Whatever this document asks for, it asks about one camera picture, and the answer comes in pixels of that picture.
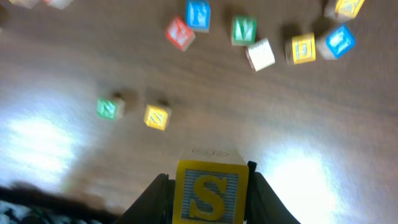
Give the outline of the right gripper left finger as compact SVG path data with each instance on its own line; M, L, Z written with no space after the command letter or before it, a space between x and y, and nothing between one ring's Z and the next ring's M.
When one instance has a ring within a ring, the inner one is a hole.
M159 174L114 224L172 224L175 181Z

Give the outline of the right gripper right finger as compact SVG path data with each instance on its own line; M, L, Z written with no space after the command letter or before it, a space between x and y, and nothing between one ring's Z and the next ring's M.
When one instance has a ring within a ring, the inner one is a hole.
M247 224L300 224L287 210L264 176L256 171L257 164L249 161L248 167L244 221Z

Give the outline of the yellow S block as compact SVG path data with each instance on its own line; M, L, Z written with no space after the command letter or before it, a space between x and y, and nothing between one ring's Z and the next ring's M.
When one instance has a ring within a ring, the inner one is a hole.
M165 131L172 110L164 106L147 105L144 113L144 123L154 129Z
M187 149L178 161L173 223L244 223L249 167L235 149Z

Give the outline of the green R block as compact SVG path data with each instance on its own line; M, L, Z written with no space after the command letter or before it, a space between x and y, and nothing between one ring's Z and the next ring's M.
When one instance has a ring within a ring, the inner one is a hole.
M100 98L96 102L96 113L104 119L119 119L124 116L125 105L121 97Z

